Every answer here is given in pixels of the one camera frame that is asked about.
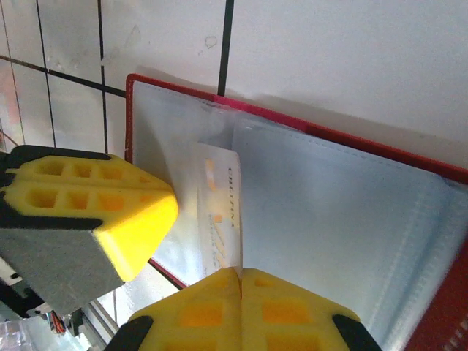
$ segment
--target white tile wall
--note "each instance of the white tile wall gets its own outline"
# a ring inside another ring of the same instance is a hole
[[[125,98],[106,94],[107,146],[109,154],[124,158]]]
[[[105,311],[110,315],[110,318],[116,321],[116,309],[114,309],[114,295],[115,291],[111,291],[100,298],[97,299],[97,301],[102,305],[102,307],[105,309]]]
[[[416,132],[405,148],[463,143],[467,167],[466,18],[465,1],[235,0],[227,93],[394,146],[386,126]]]
[[[40,0],[48,69],[101,83],[96,0]]]
[[[136,311],[166,298],[178,290],[149,264],[131,282],[116,290],[118,326],[122,326]]]
[[[56,145],[104,152],[102,92],[49,76]]]
[[[3,130],[0,128],[0,151],[7,152],[7,147],[5,146],[5,138],[3,136]]]
[[[16,143],[23,144],[23,129],[16,100],[12,65],[0,60],[0,121],[3,132]]]
[[[11,57],[44,66],[36,0],[1,0]]]
[[[0,55],[9,57],[7,33],[5,31],[5,22],[3,21],[3,11],[0,7]]]
[[[131,72],[216,91],[224,1],[102,0],[106,84]]]
[[[45,73],[13,64],[24,143],[53,146]]]

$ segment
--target tile grout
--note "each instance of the tile grout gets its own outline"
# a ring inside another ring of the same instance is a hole
[[[24,62],[16,58],[13,59],[7,56],[0,55],[0,59],[5,60],[5,61],[10,61],[13,64],[19,64],[20,66],[34,69],[39,72],[48,73],[49,75],[53,75],[54,77],[63,78],[65,80],[70,80],[74,83],[78,83],[83,86],[88,86],[89,88],[101,90],[101,91],[104,91],[105,93],[116,95],[118,97],[125,97],[125,90],[122,90],[122,89],[114,88],[112,86],[102,86],[102,84],[93,82],[91,80],[86,80],[83,78],[75,77],[74,75],[68,75],[67,73],[54,71],[52,69],[46,69],[44,67],[37,66],[35,64],[30,64],[28,62]]]
[[[97,20],[98,20],[98,27],[99,27],[99,53],[101,56],[101,61],[104,58],[104,35],[102,33],[102,3],[101,0],[97,0]],[[105,70],[104,66],[101,65],[101,84],[105,86]],[[107,154],[109,151],[109,142],[107,139],[107,103],[105,99],[105,92],[102,90],[102,117],[104,123],[104,149],[105,153]]]
[[[6,139],[8,139],[13,145],[15,145],[15,146],[18,146],[18,145],[19,145],[18,143],[16,143],[16,142],[13,140],[12,137],[10,137],[10,136],[9,136],[7,133],[5,133],[3,130],[0,130],[0,133],[2,133],[2,135],[3,135]]]
[[[52,113],[52,101],[50,98],[50,85],[49,85],[49,76],[47,73],[47,63],[45,61],[45,48],[44,48],[44,36],[42,35],[42,23],[41,23],[41,15],[39,10],[39,0],[36,0],[36,8],[37,8],[37,20],[39,21],[39,34],[41,36],[41,46],[42,46],[42,60],[44,63],[44,70],[45,70],[45,85],[47,86],[47,94],[49,97],[49,113],[50,113],[50,126],[52,127],[52,138],[53,138],[53,146],[57,147],[56,143],[56,130],[53,125],[53,113]]]
[[[234,0],[226,0],[224,11],[224,26],[222,32],[221,60],[219,63],[218,95],[224,96],[226,93],[227,64],[229,61],[229,50],[231,41],[231,31],[233,29]]]

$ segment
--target yellow foam block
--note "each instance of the yellow foam block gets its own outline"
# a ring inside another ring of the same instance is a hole
[[[332,316],[354,312],[257,269],[242,274],[242,350],[349,350]]]
[[[241,291],[234,268],[224,268],[134,314],[153,318],[139,351],[239,351]]]
[[[349,309],[253,268],[223,268],[133,315],[153,319],[140,351],[348,351]]]
[[[164,181],[110,157],[35,159],[7,170],[15,177],[1,190],[7,203],[23,215],[101,219],[93,234],[128,282],[176,221],[178,206]]]

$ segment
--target red binder cover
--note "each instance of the red binder cover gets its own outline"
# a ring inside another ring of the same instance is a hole
[[[177,86],[172,83],[166,83],[142,75],[131,74],[127,77],[127,118],[126,118],[126,138],[125,138],[125,158],[132,162],[133,145],[133,84],[135,82],[147,83],[149,85],[166,88],[187,94],[192,97],[204,99],[209,102],[215,102],[220,105],[242,110],[253,115],[261,116],[270,121],[283,124],[285,126],[297,129],[308,135],[319,137],[324,140],[338,143],[343,146],[355,148],[370,154],[392,159],[413,167],[436,173],[444,178],[457,181],[462,184],[468,184],[468,170],[429,159],[417,154],[365,140],[361,137],[349,135],[337,130],[322,127],[300,119],[277,113],[265,108],[256,107],[227,97],[221,97],[215,94],[198,91],[191,88]],[[154,260],[150,260],[155,268],[164,273],[174,284],[184,287],[170,272],[158,265]],[[440,286],[436,296],[431,302],[418,327],[412,335],[407,350],[441,350],[445,345],[452,345],[449,350],[467,350],[466,340],[468,339],[468,241],[465,241],[458,254],[458,257],[448,272],[445,280]]]

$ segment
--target white card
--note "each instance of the white card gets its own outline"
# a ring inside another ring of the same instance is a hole
[[[198,181],[198,231],[203,273],[221,268],[242,271],[240,213],[241,172],[236,152],[197,143],[194,147]]]

